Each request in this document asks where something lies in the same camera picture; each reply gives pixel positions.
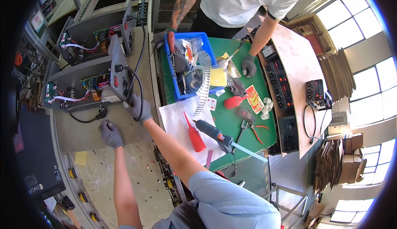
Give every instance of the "window frame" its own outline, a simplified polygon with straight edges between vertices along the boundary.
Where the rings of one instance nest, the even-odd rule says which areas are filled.
[[[376,165],[373,166],[373,167],[375,167],[375,170],[374,170],[373,172],[367,172],[367,173],[365,173],[365,174],[368,174],[368,173],[375,173],[376,170],[378,169],[378,166],[384,165],[384,164],[387,164],[387,163],[390,163],[390,161],[389,161],[389,162],[385,162],[385,163],[379,164],[379,157],[380,157],[380,152],[381,152],[381,150],[382,150],[382,145],[383,145],[384,143],[386,143],[386,142],[382,142],[381,144],[376,144],[376,145],[374,145],[374,146],[370,146],[370,147],[380,146],[380,147],[379,147],[379,151],[369,153],[369,154],[372,154],[372,153],[379,153],[379,155],[378,155],[378,160],[376,161]],[[372,183],[372,182],[371,182],[370,184],[363,184],[363,185],[356,185],[356,183],[352,183],[352,184],[343,184],[342,188],[367,188],[367,187],[378,186],[378,185],[380,185],[382,182],[378,182],[378,183]]]
[[[321,6],[321,8],[319,8],[319,9],[316,10],[316,11],[314,11],[313,13],[315,13],[315,14],[319,13],[321,10],[323,10],[323,9],[326,8],[326,7],[328,7],[330,4],[332,4],[332,3],[335,2],[335,1],[337,1],[337,0],[331,0],[331,1],[329,1],[328,3],[324,4],[323,6]],[[360,42],[362,42],[362,41],[364,41],[364,40],[367,39],[367,38],[365,38],[364,33],[362,32],[362,30],[361,30],[361,28],[360,28],[360,25],[357,23],[356,19],[354,18],[354,16],[356,16],[357,14],[363,12],[364,10],[366,10],[366,9],[368,9],[368,8],[370,8],[370,9],[372,10],[372,12],[374,12],[373,9],[371,8],[370,4],[368,3],[368,1],[367,1],[367,0],[365,0],[365,1],[366,1],[366,3],[368,4],[368,7],[365,8],[365,9],[363,9],[363,10],[361,10],[361,11],[359,11],[359,12],[357,12],[356,14],[352,14],[352,13],[350,12],[350,10],[348,9],[348,7],[345,5],[345,3],[344,3],[342,0],[340,0],[340,2],[345,6],[345,8],[347,9],[347,11],[350,13],[350,17],[347,18],[346,20],[344,20],[343,22],[338,23],[337,25],[331,27],[330,29],[327,29],[327,31],[329,32],[330,30],[336,28],[336,27],[339,26],[340,24],[342,24],[342,23],[344,23],[344,22],[347,22],[348,20],[350,20],[351,18],[353,18],[353,20],[354,20],[355,23],[357,24],[357,27],[360,29],[360,33],[361,33],[361,35],[362,35],[362,37],[363,37],[363,39],[357,41],[356,43],[350,44],[349,46],[346,46],[346,47],[341,47],[341,49],[347,49],[347,48],[352,47],[352,46],[354,46],[355,44],[358,44],[358,43],[360,43]]]
[[[330,222],[333,222],[333,223],[341,223],[341,224],[352,224],[352,225],[355,225],[355,224],[357,224],[357,223],[360,223],[360,222],[352,222],[353,220],[354,220],[354,218],[355,218],[355,216],[357,216],[357,213],[361,213],[361,212],[367,212],[368,210],[366,210],[366,211],[342,211],[342,210],[336,210],[336,208],[335,208],[335,210],[334,210],[334,212],[332,213],[332,215],[331,215],[331,217],[330,217]],[[356,213],[354,216],[353,216],[353,219],[350,221],[350,222],[340,222],[340,221],[335,221],[335,220],[332,220],[332,216],[334,216],[334,213],[335,212],[349,212],[349,213]]]
[[[359,74],[359,73],[364,72],[364,71],[366,71],[366,70],[369,70],[369,69],[371,69],[371,68],[375,68],[376,78],[378,79],[379,92],[378,92],[378,93],[374,93],[374,94],[369,95],[369,96],[366,96],[366,97],[362,97],[362,98],[359,98],[359,99],[355,99],[355,100],[350,100],[350,98],[349,98],[349,112],[350,112],[350,114],[351,114],[350,103],[354,103],[354,102],[356,102],[356,101],[360,101],[360,100],[365,99],[365,98],[368,98],[368,97],[372,97],[372,96],[375,96],[375,95],[378,95],[378,94],[382,94],[383,92],[386,92],[386,91],[388,91],[388,90],[390,90],[390,89],[392,89],[392,88],[397,87],[397,85],[395,85],[395,86],[393,86],[393,87],[391,87],[391,88],[388,88],[388,89],[385,90],[385,91],[382,91],[382,88],[381,88],[381,86],[380,86],[379,74],[378,74],[378,69],[376,68],[376,65],[379,64],[379,63],[382,63],[382,62],[385,61],[385,60],[388,60],[389,58],[386,58],[386,59],[384,59],[384,60],[382,60],[382,61],[380,61],[380,62],[378,62],[378,63],[375,63],[375,64],[372,65],[372,66],[369,66],[369,67],[367,67],[367,68],[364,68],[364,69],[362,69],[362,70],[359,70],[359,71],[353,73],[353,78],[354,78],[354,75],[355,75],[355,74]],[[354,126],[354,128],[361,128],[361,127],[365,127],[365,126],[368,126],[368,125],[373,125],[373,124],[376,124],[376,123],[379,123],[379,122],[384,122],[384,121],[390,120],[391,118],[394,118],[394,117],[396,117],[396,116],[397,116],[397,115],[393,115],[393,116],[390,116],[389,118],[384,118],[384,119],[381,119],[381,120],[379,120],[379,121],[377,121],[377,122],[371,122],[371,123],[367,123],[367,124],[363,124],[363,125]]]

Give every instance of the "blue plastic bin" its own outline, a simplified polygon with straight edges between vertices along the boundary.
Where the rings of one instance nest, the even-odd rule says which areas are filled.
[[[208,40],[207,34],[203,33],[203,32],[194,32],[194,33],[174,33],[175,34],[175,38],[195,38],[198,36],[201,36],[201,40],[203,42],[203,46],[202,49],[208,53],[208,55],[210,55],[211,57],[211,64],[214,66],[216,65],[216,58],[215,58],[215,54],[212,51],[211,48],[211,44],[210,41]],[[187,98],[190,97],[195,97],[196,93],[192,93],[192,94],[181,94],[179,92],[179,88],[178,88],[178,84],[176,82],[176,74],[173,71],[172,68],[172,64],[171,64],[171,57],[170,57],[170,48],[168,47],[168,41],[167,41],[167,35],[164,36],[165,40],[166,40],[166,53],[167,53],[167,59],[168,59],[168,65],[170,66],[171,69],[171,74],[172,74],[172,81],[174,83],[175,86],[175,92],[174,92],[174,97],[175,97],[175,101],[179,102],[179,101],[184,101]],[[215,87],[210,89],[210,94],[215,94],[216,91],[220,91],[225,89],[225,87]]]

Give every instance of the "white wire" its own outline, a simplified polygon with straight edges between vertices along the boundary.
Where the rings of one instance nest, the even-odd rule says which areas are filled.
[[[81,48],[81,49],[84,49],[84,50],[94,50],[94,49],[96,49],[97,47],[99,46],[99,42],[97,42],[97,45],[94,47],[94,48],[91,48],[91,49],[88,49],[88,48],[85,48],[85,47],[82,47],[82,46],[80,46],[80,45],[77,45],[77,44],[66,44],[66,45],[63,45],[62,46],[62,48],[65,48],[65,47],[79,47],[79,48]]]
[[[66,101],[78,102],[78,101],[81,101],[82,99],[84,99],[84,98],[88,95],[89,92],[90,92],[90,91],[87,90],[87,91],[85,92],[85,95],[84,95],[82,98],[80,98],[80,99],[74,99],[74,98],[62,97],[62,96],[56,96],[56,97],[52,98],[52,100],[49,100],[48,102],[49,102],[49,103],[52,103],[53,101],[55,101],[55,99],[61,99],[61,100],[66,100]]]

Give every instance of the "green workbench mat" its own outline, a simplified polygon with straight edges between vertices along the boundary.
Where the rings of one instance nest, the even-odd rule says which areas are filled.
[[[237,47],[240,45],[241,41],[238,40],[230,40],[224,38],[209,38],[212,50],[216,57],[222,56],[225,52],[231,55]],[[232,58],[234,65],[236,66],[237,70],[241,73],[241,61],[247,55],[249,49],[251,47],[250,43],[245,43],[238,51],[235,56]],[[254,85],[256,91],[259,94],[259,97],[263,100],[265,97],[270,97],[268,90],[266,88],[265,80],[261,73],[261,68],[259,67],[258,61],[255,60],[255,64],[258,68],[255,76],[252,78],[246,78],[241,76],[240,81],[248,88],[251,85]],[[161,66],[162,66],[162,74],[164,79],[164,90],[166,95],[167,104],[175,103],[175,98],[173,93],[175,91],[173,82],[172,82],[172,75],[170,71],[170,66],[168,65],[167,55],[164,49],[161,49]],[[223,102],[225,99],[233,97],[233,94],[226,88],[226,92],[222,94],[220,97],[216,95],[211,95],[217,100],[216,109],[215,111],[211,111],[212,116],[215,119],[215,125],[219,128],[224,135],[230,135],[233,137],[234,141],[237,141],[239,134],[241,132],[241,123],[243,119],[236,115],[236,108],[231,110],[226,109],[223,106]],[[251,106],[249,105],[247,100],[244,100],[240,107],[245,108],[253,115]],[[261,139],[263,144],[261,144],[255,137],[254,132],[252,129],[247,128],[243,134],[241,135],[239,144],[252,152],[261,152],[264,149],[274,145],[277,141],[277,134],[276,128],[274,123],[273,111],[270,112],[270,118],[267,120],[262,120],[260,118],[261,113],[255,115],[256,120],[254,125],[265,125],[269,129],[263,127],[256,127],[255,131],[258,134],[258,137]],[[244,159],[250,157],[247,153],[236,149],[235,152],[236,156],[236,163],[243,161]],[[218,158],[217,160],[211,162],[211,171],[219,170],[225,168],[227,166],[232,165],[234,162],[234,157],[232,154],[226,154],[223,157]]]

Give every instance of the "hair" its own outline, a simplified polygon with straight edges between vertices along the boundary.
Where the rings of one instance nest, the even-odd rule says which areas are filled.
[[[184,202],[175,208],[175,216],[178,217],[190,229],[206,229],[197,211],[199,203]]]

